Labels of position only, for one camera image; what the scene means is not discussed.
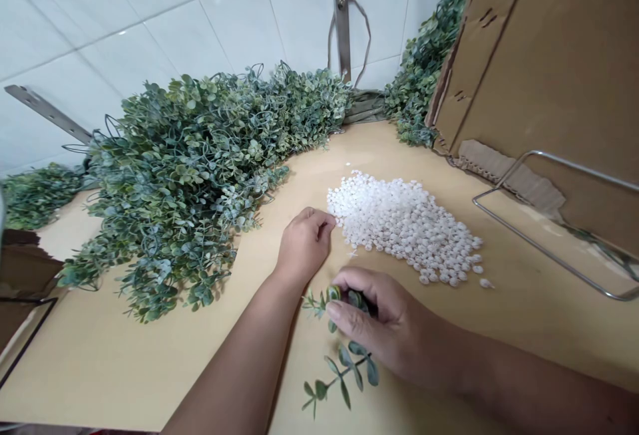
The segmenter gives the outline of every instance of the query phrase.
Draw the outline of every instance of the white bead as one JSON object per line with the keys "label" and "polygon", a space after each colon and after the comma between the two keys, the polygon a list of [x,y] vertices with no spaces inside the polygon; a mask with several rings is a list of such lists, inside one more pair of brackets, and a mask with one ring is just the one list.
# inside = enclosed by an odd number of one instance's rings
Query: white bead
{"label": "white bead", "polygon": [[479,285],[484,289],[494,289],[495,286],[488,279],[479,279]]}
{"label": "white bead", "polygon": [[327,191],[326,200],[346,245],[406,259],[429,281],[448,277],[462,282],[464,270],[481,261],[470,252],[483,241],[415,180],[387,182],[352,170],[339,187]]}

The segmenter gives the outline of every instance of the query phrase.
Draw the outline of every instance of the wooden table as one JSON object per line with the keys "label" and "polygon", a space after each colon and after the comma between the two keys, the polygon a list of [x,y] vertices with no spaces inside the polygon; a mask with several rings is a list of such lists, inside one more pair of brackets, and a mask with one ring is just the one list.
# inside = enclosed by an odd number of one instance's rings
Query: wooden table
{"label": "wooden table", "polygon": [[[475,207],[471,199],[486,190],[484,181],[429,150],[398,143],[394,126],[385,122],[349,127],[332,136],[328,148],[290,160],[288,181],[274,194],[275,201],[260,210],[263,227],[242,236],[233,276],[211,307],[196,313],[178,308],[141,325],[121,315],[127,302],[114,294],[118,284],[113,279],[125,267],[106,274],[97,293],[68,293],[0,390],[0,420],[159,431],[272,270],[283,228],[305,206],[325,208],[327,189],[339,186],[352,169],[378,179],[422,182],[438,204],[484,239],[483,277],[496,289],[480,288],[475,274],[457,289],[424,287],[405,261],[384,253],[360,248],[350,259],[351,248],[337,229],[331,254],[311,282],[316,293],[343,265],[384,270],[456,324],[639,390],[639,302],[605,298]],[[83,202],[78,197],[41,232],[43,246],[58,258],[68,257],[71,248],[99,230],[99,220],[86,215]],[[512,198],[493,194],[485,204],[578,268],[596,274],[607,287],[632,286],[587,244]],[[334,355],[334,349],[326,320],[301,313],[271,433],[507,432],[464,402],[422,393],[384,369],[379,386],[365,383],[363,393],[347,380],[352,412],[333,394],[318,405],[314,422],[311,413],[301,411],[306,400],[302,385],[331,377],[322,357]]]}

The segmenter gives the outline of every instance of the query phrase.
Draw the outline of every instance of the black metal frame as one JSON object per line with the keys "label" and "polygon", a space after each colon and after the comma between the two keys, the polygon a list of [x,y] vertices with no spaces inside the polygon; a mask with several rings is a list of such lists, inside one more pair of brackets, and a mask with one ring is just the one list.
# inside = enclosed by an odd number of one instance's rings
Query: black metal frame
{"label": "black metal frame", "polygon": [[15,359],[13,359],[13,362],[11,363],[11,366],[9,367],[9,370],[7,370],[7,373],[5,373],[5,375],[2,377],[2,380],[0,380],[0,390],[4,386],[5,382],[7,382],[7,379],[9,378],[9,375],[11,375],[11,373],[13,372],[13,369],[15,368],[15,366],[18,365],[18,362],[20,361],[22,356],[25,354],[25,352],[29,348],[29,345],[31,344],[31,342],[33,342],[33,339],[35,338],[35,335],[39,332],[39,330],[42,327],[42,325],[45,322],[45,320],[47,320],[47,317],[49,316],[49,314],[53,310],[53,307],[55,307],[55,304],[56,304],[57,301],[58,301],[58,297],[51,297],[51,298],[48,298],[48,299],[18,299],[18,298],[13,298],[13,297],[0,297],[0,303],[3,303],[3,302],[5,302],[5,303],[30,303],[30,304],[34,304],[34,306],[36,306],[36,307],[41,307],[42,305],[50,304],[49,307],[47,308],[47,311],[45,312],[45,314],[42,316],[42,318],[38,321],[38,324],[35,326],[35,329],[33,329],[33,332],[31,333],[31,335],[29,335],[29,338],[27,339],[27,342],[24,344],[22,349],[20,349],[20,352],[15,357]]}

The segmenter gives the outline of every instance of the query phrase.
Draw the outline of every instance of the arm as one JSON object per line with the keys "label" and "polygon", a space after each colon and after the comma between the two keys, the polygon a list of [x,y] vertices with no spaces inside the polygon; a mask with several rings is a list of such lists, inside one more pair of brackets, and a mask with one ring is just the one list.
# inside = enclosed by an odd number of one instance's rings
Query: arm
{"label": "arm", "polygon": [[531,434],[636,434],[639,397],[456,327],[390,276],[345,267],[333,282],[363,291],[377,320],[342,302],[327,312],[400,377],[470,403]]}
{"label": "arm", "polygon": [[284,230],[275,270],[168,421],[162,435],[266,433],[293,316],[329,252],[332,216],[306,208]]}

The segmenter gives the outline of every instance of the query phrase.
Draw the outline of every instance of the eucalyptus sprig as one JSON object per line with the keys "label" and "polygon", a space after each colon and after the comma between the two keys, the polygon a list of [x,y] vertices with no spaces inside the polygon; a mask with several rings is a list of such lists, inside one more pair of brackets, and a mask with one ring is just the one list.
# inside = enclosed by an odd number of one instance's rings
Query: eucalyptus sprig
{"label": "eucalyptus sprig", "polygon": [[7,204],[7,229],[36,230],[55,219],[82,186],[83,169],[51,162],[0,181]]}
{"label": "eucalyptus sprig", "polygon": [[90,173],[100,182],[89,207],[101,233],[65,261],[60,285],[97,287],[109,267],[132,261],[120,292],[140,321],[175,308],[210,305],[230,275],[237,233],[258,227],[256,212],[285,179],[292,154],[323,146],[341,126],[349,87],[329,70],[271,78],[187,74],[168,89],[146,83],[122,102],[124,115],[95,132]]}
{"label": "eucalyptus sprig", "polygon": [[[308,294],[302,299],[304,302],[302,303],[302,309],[309,309],[313,312],[315,317],[321,318],[321,316],[326,312],[326,304],[333,300],[341,300],[342,294],[341,289],[337,285],[330,285],[326,289],[326,298],[324,298],[323,292],[320,293],[319,301],[316,301],[313,298],[313,292],[309,289]],[[347,293],[347,301],[350,305],[357,307],[363,312],[370,314],[370,308],[366,302],[365,297],[359,291],[349,290]],[[333,321],[328,322],[328,329],[331,333],[334,333],[337,330],[337,326]],[[357,362],[353,362],[349,351],[354,355],[362,356]],[[355,341],[350,341],[348,343],[348,350],[343,344],[339,344],[337,355],[339,358],[339,362],[346,368],[344,371],[340,371],[337,367],[337,364],[331,359],[329,356],[325,356],[324,360],[328,364],[330,370],[336,375],[336,377],[328,383],[325,383],[321,380],[315,381],[315,391],[311,387],[309,382],[304,382],[304,391],[311,398],[302,406],[302,410],[305,410],[311,404],[313,404],[313,419],[315,419],[316,411],[317,411],[317,403],[318,401],[326,400],[328,398],[328,389],[332,387],[337,381],[339,381],[339,387],[341,390],[341,395],[344,399],[344,403],[349,410],[351,410],[351,398],[348,393],[348,388],[346,387],[346,383],[344,381],[344,376],[353,372],[355,377],[355,383],[360,392],[364,390],[363,379],[361,373],[359,371],[359,365],[366,363],[366,375],[368,379],[368,383],[371,386],[377,386],[379,384],[379,373],[377,371],[377,365],[371,359],[371,353],[366,350],[365,347],[358,344]]]}
{"label": "eucalyptus sprig", "polygon": [[437,130],[426,127],[424,119],[444,59],[457,38],[465,1],[439,2],[417,37],[407,41],[401,70],[386,85],[385,113],[397,124],[400,141],[410,146],[433,147],[437,138]]}

